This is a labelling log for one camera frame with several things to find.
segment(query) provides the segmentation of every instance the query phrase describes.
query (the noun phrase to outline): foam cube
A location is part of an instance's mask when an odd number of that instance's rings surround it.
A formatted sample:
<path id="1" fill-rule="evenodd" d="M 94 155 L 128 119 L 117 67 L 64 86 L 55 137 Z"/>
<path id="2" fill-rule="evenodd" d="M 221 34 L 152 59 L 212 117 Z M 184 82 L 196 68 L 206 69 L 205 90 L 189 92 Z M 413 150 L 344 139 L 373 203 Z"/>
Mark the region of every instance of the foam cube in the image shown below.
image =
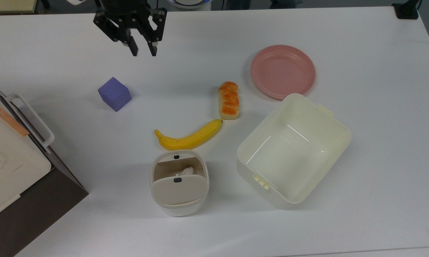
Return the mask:
<path id="1" fill-rule="evenodd" d="M 118 112 L 132 99 L 128 88 L 114 77 L 110 78 L 97 91 L 102 100 L 115 110 L 115 112 Z"/>

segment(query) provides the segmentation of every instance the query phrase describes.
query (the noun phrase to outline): pink plate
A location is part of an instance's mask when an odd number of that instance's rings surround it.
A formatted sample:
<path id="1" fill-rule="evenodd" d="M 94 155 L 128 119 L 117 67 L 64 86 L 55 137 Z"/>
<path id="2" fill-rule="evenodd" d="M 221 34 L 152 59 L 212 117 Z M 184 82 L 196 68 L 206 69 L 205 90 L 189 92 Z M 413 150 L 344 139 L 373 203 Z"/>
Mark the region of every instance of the pink plate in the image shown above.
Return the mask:
<path id="1" fill-rule="evenodd" d="M 275 45 L 262 49 L 251 63 L 251 76 L 264 94 L 276 99 L 313 86 L 316 69 L 310 58 L 295 47 Z"/>

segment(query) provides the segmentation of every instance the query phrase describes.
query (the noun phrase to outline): orange glaze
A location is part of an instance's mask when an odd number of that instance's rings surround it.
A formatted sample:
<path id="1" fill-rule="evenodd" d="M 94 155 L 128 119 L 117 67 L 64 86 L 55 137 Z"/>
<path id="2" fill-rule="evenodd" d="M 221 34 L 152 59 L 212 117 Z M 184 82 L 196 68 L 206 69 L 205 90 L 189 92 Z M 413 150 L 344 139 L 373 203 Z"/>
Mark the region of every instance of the orange glaze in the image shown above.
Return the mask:
<path id="1" fill-rule="evenodd" d="M 238 86 L 236 83 L 228 81 L 228 82 L 223 83 L 223 85 L 219 88 L 218 91 L 219 91 L 219 93 L 224 94 L 224 93 L 227 93 L 229 91 L 237 91 L 237 89 L 238 89 Z"/>
<path id="2" fill-rule="evenodd" d="M 230 107 L 238 107 L 239 106 L 238 99 L 235 99 L 232 101 L 224 101 L 223 104 L 226 106 L 230 106 Z"/>
<path id="3" fill-rule="evenodd" d="M 238 113 L 238 86 L 233 82 L 225 82 L 219 88 L 218 93 L 222 99 L 221 112 L 225 115 L 235 115 Z"/>
<path id="4" fill-rule="evenodd" d="M 227 92 L 224 95 L 222 95 L 222 99 L 226 101 L 238 99 L 238 93 L 236 91 Z"/>
<path id="5" fill-rule="evenodd" d="M 226 115 L 235 115 L 237 113 L 236 109 L 233 109 L 232 107 L 228 107 L 228 106 L 224 106 L 221 109 L 221 111 L 223 114 L 226 114 Z"/>

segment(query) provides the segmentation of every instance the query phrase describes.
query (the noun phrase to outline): toy banana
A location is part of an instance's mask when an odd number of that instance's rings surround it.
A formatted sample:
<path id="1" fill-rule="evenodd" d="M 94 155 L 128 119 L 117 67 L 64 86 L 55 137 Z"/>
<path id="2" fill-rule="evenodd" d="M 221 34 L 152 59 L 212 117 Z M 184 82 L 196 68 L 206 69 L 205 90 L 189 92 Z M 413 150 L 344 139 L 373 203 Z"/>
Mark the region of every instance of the toy banana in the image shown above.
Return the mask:
<path id="1" fill-rule="evenodd" d="M 170 151 L 192 149 L 209 140 L 221 127 L 222 119 L 215 119 L 203 126 L 197 132 L 183 138 L 171 138 L 161 134 L 159 130 L 154 130 L 154 134 L 159 139 L 159 144 Z"/>

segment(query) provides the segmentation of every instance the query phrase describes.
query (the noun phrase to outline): bread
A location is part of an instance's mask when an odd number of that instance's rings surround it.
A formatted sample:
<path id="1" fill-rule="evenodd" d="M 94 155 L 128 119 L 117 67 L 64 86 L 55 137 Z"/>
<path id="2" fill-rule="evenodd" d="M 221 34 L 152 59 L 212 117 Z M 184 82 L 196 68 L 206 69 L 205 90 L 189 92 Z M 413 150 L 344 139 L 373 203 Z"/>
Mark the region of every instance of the bread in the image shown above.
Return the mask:
<path id="1" fill-rule="evenodd" d="M 224 82 L 218 89 L 219 115 L 221 119 L 236 119 L 239 114 L 238 86 Z"/>

